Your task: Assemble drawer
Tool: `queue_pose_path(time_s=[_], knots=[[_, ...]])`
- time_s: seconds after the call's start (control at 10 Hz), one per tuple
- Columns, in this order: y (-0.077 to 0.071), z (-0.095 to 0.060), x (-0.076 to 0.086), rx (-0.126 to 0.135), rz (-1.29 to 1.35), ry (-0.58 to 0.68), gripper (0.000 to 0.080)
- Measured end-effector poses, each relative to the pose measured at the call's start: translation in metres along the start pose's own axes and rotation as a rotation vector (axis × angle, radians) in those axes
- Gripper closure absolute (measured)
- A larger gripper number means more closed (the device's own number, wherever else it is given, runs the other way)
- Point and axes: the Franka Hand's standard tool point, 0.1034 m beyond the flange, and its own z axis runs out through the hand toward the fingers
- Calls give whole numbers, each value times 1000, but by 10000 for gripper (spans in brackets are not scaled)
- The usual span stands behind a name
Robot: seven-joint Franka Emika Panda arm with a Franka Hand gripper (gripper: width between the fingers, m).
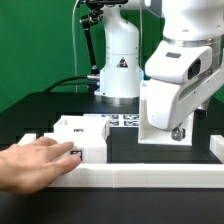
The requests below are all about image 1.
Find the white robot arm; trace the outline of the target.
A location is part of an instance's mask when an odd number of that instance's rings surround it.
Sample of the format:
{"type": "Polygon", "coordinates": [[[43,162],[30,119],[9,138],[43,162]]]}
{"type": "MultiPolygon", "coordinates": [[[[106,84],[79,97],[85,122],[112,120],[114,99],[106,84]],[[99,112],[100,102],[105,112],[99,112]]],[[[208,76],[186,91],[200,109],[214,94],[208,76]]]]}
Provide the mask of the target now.
{"type": "Polygon", "coordinates": [[[138,141],[192,141],[193,118],[224,86],[224,0],[113,0],[104,4],[106,63],[96,97],[114,104],[139,101],[138,141]],[[146,8],[163,17],[163,40],[139,67],[139,31],[122,9],[146,8]]]}

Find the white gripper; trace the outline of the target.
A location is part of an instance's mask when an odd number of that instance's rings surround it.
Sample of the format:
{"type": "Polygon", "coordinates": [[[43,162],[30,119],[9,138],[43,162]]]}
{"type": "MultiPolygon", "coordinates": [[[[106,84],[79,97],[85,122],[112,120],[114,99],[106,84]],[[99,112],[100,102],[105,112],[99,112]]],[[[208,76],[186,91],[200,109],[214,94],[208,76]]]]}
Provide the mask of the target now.
{"type": "Polygon", "coordinates": [[[155,128],[172,130],[172,139],[182,141],[186,132],[179,124],[224,85],[224,62],[214,71],[211,65],[209,46],[178,47],[162,41],[145,66],[150,77],[148,122],[155,128]]]}

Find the bare human hand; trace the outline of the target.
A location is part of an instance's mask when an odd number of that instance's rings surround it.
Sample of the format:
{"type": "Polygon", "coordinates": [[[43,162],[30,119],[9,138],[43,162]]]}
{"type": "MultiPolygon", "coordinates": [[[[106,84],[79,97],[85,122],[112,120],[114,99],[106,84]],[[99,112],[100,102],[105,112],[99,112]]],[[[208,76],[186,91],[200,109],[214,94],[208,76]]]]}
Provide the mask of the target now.
{"type": "Polygon", "coordinates": [[[13,144],[0,151],[0,191],[32,194],[44,189],[80,164],[77,154],[60,158],[73,147],[73,142],[59,144],[40,137],[33,143],[13,144]]]}

